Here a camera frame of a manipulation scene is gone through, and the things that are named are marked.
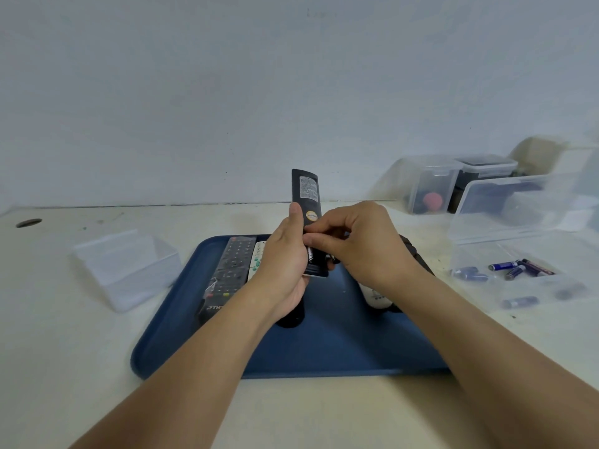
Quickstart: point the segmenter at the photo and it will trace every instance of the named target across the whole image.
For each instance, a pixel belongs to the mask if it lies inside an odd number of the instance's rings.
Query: red ball
[[[422,198],[422,203],[428,208],[428,211],[438,211],[443,206],[443,197],[436,192],[429,192]]]

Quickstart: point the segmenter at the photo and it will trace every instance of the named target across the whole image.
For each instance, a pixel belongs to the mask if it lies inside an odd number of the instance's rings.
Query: left hand
[[[260,267],[248,284],[268,290],[273,300],[274,321],[293,310],[304,295],[308,278],[303,277],[308,253],[302,240],[304,216],[298,203],[289,205],[289,217],[270,235],[264,246]]]

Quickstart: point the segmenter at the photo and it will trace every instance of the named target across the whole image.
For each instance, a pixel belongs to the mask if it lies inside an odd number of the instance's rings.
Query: right arm
[[[599,392],[425,271],[384,207],[337,208],[305,229],[306,245],[337,257],[421,329],[503,447],[599,446]],[[348,239],[330,235],[346,230]]]

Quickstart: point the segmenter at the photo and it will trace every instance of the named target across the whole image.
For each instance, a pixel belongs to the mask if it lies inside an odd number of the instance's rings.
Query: white table
[[[346,203],[325,203],[323,210]],[[449,215],[398,230],[447,279]],[[6,448],[64,448],[139,384],[129,357],[166,292],[116,314],[70,258],[73,245],[138,228],[184,262],[218,234],[272,233],[287,204],[16,210],[0,217],[0,435]],[[42,222],[15,228],[21,220]],[[492,315],[599,387],[599,300]],[[450,375],[242,381],[214,448],[487,448]]]

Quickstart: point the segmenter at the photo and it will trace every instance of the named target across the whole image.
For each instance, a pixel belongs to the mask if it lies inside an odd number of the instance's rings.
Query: person
[[[337,208],[305,231],[292,203],[255,276],[72,448],[210,447],[253,350],[304,294],[306,245],[337,257],[418,325],[502,447],[599,447],[599,392],[425,271],[384,207]]]

